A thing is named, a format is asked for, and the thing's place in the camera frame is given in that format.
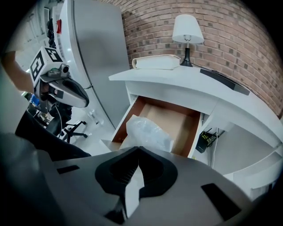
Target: white book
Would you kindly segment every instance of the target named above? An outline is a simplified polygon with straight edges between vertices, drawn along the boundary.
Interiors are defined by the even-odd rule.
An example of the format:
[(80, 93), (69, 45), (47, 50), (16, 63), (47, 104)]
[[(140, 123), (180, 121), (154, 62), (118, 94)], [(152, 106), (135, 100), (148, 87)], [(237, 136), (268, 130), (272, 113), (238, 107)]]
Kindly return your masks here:
[(173, 70), (180, 66), (180, 59), (175, 55), (156, 55), (135, 58), (132, 61), (135, 69), (163, 69)]

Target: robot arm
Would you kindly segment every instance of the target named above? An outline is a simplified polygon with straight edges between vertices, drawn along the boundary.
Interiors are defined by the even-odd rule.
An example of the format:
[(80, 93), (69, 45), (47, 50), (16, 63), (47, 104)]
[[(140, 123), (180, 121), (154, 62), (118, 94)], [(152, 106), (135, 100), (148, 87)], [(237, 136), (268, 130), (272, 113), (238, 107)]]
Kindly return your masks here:
[(49, 112), (59, 102), (79, 108), (88, 106), (88, 95), (71, 78), (69, 66), (64, 64), (56, 49), (41, 47), (30, 71), (34, 94), (39, 98), (42, 112)]

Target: chair base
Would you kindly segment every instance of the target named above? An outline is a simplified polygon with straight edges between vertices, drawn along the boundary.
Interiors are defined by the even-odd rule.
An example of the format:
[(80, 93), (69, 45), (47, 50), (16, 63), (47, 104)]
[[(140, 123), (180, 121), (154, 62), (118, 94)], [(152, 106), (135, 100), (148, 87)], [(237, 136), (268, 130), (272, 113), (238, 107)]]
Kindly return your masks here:
[(85, 133), (75, 132), (75, 130), (80, 126), (80, 124), (86, 125), (87, 123), (85, 121), (80, 121), (78, 124), (66, 124), (66, 126), (73, 126), (73, 128), (70, 131), (66, 128), (64, 129), (67, 135), (63, 138), (63, 140), (67, 140), (67, 142), (70, 143), (72, 136), (83, 136), (84, 138), (87, 138), (88, 135), (86, 135)]

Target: cable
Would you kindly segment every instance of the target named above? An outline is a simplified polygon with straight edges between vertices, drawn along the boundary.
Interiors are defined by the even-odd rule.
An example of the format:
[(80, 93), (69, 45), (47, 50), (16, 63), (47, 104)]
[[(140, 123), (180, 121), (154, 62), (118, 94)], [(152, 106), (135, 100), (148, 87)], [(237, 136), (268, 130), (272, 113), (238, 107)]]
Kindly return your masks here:
[(60, 117), (60, 123), (61, 123), (61, 130), (60, 130), (60, 132), (59, 132), (59, 136), (58, 136), (58, 138), (60, 138), (60, 136), (61, 136), (61, 133), (62, 133), (62, 118), (61, 118), (61, 114), (60, 114), (60, 112), (59, 112), (59, 110), (58, 110), (58, 108), (57, 108), (57, 106), (55, 105), (55, 108), (56, 108), (56, 110), (57, 110), (57, 112), (58, 112), (58, 114), (59, 114), (59, 117)]
[(219, 128), (217, 128), (217, 129), (218, 129), (218, 131), (216, 130), (216, 143), (215, 143), (215, 147), (214, 147), (214, 151), (213, 151), (213, 155), (212, 155), (212, 164), (211, 164), (212, 169), (214, 167), (215, 151), (216, 151), (216, 146), (217, 146), (217, 141), (218, 141)]
[(195, 65), (195, 66), (197, 66), (197, 67), (199, 67), (199, 68), (202, 68), (202, 69), (205, 69), (205, 70), (208, 70), (208, 71), (214, 72), (214, 71), (212, 71), (211, 69), (208, 69), (208, 68), (205, 68), (205, 67), (199, 66), (199, 65), (194, 64), (194, 63), (192, 63), (192, 62), (191, 62), (191, 64), (193, 64), (193, 65)]

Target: white desk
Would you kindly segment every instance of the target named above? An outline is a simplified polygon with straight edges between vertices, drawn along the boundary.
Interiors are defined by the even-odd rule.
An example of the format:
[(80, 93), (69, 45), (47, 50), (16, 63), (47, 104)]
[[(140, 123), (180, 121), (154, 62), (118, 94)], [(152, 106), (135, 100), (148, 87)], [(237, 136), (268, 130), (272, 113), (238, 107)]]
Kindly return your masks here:
[(217, 115), (256, 135), (272, 147), (283, 142), (283, 125), (254, 93), (244, 95), (199, 72), (179, 66), (174, 70), (128, 70), (109, 77), (126, 82), (128, 92), (160, 99)]
[(188, 158), (204, 157), (195, 151), (199, 134), (213, 125), (227, 133), (218, 139), (214, 169), (237, 184), (251, 199), (252, 189), (273, 183), (283, 163), (283, 125), (267, 104), (254, 93), (236, 92), (200, 73), (200, 68), (179, 66), (174, 70), (128, 70), (109, 77), (126, 82), (131, 106), (113, 134), (103, 141), (111, 151), (119, 149), (115, 139), (138, 96), (169, 102), (201, 113)]

